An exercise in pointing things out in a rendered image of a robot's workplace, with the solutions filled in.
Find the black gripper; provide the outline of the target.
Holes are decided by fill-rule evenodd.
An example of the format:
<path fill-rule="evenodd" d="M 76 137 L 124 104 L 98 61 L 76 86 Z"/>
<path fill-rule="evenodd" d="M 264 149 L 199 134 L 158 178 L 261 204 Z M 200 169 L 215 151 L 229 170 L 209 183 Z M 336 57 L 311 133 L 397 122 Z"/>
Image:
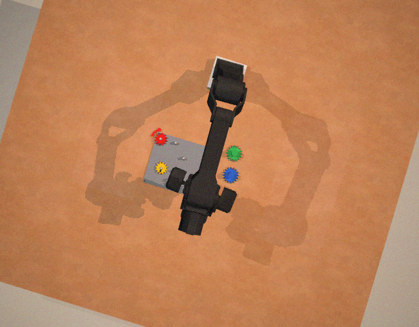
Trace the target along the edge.
<path fill-rule="evenodd" d="M 166 188 L 178 193 L 181 185 L 184 185 L 184 188 L 183 188 L 183 194 L 184 194 L 186 185 L 190 184 L 191 178 L 193 176 L 193 174 L 190 174 L 188 179 L 185 182 L 183 179 L 185 178 L 186 173 L 187 171 L 184 171 L 180 168 L 177 168 L 177 167 L 172 168 L 172 171 L 165 185 Z M 236 196 L 237 196 L 236 191 L 233 191 L 231 189 L 224 187 L 221 196 L 219 195 L 220 199 L 219 199 L 219 203 L 216 209 L 229 213 L 234 204 Z"/>

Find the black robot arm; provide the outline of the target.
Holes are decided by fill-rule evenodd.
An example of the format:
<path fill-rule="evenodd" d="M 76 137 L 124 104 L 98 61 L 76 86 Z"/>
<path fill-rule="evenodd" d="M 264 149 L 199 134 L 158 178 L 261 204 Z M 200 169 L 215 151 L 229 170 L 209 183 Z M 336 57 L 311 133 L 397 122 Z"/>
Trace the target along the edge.
<path fill-rule="evenodd" d="M 220 197 L 216 173 L 219 161 L 228 129 L 232 127 L 234 117 L 241 112 L 247 95 L 243 68 L 244 65 L 217 58 L 207 99 L 212 123 L 200 168 L 186 185 L 180 207 L 182 213 L 178 230 L 186 234 L 200 236 L 207 217 L 211 217 L 218 206 Z M 236 107 L 233 111 L 218 107 L 216 100 Z"/>

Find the yellow gear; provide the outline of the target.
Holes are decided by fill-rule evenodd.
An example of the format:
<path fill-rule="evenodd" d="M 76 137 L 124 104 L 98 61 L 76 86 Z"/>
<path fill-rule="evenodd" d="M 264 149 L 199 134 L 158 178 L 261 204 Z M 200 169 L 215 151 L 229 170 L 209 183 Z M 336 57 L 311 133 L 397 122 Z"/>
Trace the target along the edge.
<path fill-rule="evenodd" d="M 155 169 L 155 170 L 158 170 L 157 173 L 159 172 L 159 174 L 161 174 L 161 173 L 163 174 L 163 172 L 166 173 L 166 171 L 168 171 L 168 169 L 166 169 L 166 168 L 168 168 L 166 166 L 167 164 L 164 164 L 164 162 L 163 163 L 160 162 L 160 164 L 157 164 L 157 165 L 158 166 L 155 166 L 155 167 L 157 167 L 157 169 Z M 160 167 L 163 167 L 163 169 L 161 170 Z"/>

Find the green gear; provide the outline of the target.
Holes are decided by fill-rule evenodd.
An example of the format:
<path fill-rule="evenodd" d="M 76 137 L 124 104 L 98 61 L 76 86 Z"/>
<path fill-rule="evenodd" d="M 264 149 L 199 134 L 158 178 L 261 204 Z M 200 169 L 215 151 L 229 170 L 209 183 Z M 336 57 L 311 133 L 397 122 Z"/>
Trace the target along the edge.
<path fill-rule="evenodd" d="M 237 161 L 237 159 L 238 160 L 240 160 L 239 159 L 239 157 L 241 158 L 241 156 L 240 155 L 242 155 L 242 151 L 240 151 L 240 148 L 238 148 L 238 146 L 236 147 L 236 146 L 231 146 L 231 148 L 229 147 L 229 150 L 227 149 L 227 154 L 228 155 L 226 155 L 226 156 L 228 156 L 228 159 L 230 159 L 230 161 L 231 160 L 233 160 L 233 162 L 234 162 L 234 160 L 236 160 Z"/>

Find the red gear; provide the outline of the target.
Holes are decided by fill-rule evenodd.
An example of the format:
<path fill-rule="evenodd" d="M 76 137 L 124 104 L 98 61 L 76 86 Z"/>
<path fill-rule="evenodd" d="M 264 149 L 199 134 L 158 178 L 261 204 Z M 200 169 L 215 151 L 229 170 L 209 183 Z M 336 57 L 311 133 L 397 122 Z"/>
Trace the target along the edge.
<path fill-rule="evenodd" d="M 160 144 L 163 145 L 163 143 L 165 144 L 165 141 L 167 141 L 166 140 L 167 137 L 165 137 L 165 136 L 166 135 L 163 135 L 163 133 L 162 134 L 159 133 L 159 135 L 157 135 L 157 137 L 155 137 L 156 138 L 155 141 L 157 141 L 156 144 L 157 143 L 159 143 L 158 145 L 160 145 Z M 162 138 L 162 140 L 159 140 L 159 138 Z"/>

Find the blue gear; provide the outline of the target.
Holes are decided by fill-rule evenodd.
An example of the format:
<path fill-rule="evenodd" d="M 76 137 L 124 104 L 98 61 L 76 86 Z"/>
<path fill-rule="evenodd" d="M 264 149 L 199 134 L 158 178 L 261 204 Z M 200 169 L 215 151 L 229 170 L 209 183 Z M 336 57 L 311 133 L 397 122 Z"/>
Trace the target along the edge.
<path fill-rule="evenodd" d="M 227 181 L 227 183 L 228 182 L 230 182 L 230 183 L 233 182 L 234 183 L 234 180 L 236 181 L 236 179 L 238 179 L 237 176 L 239 176 L 237 174 L 238 172 L 236 172 L 237 169 L 234 170 L 234 168 L 232 169 L 231 167 L 230 167 L 230 169 L 227 167 L 227 169 L 228 170 L 225 169 L 226 172 L 223 172 L 223 173 L 225 173 L 225 174 L 223 174 L 223 176 L 225 176 L 223 178 L 225 179 L 225 181 Z"/>

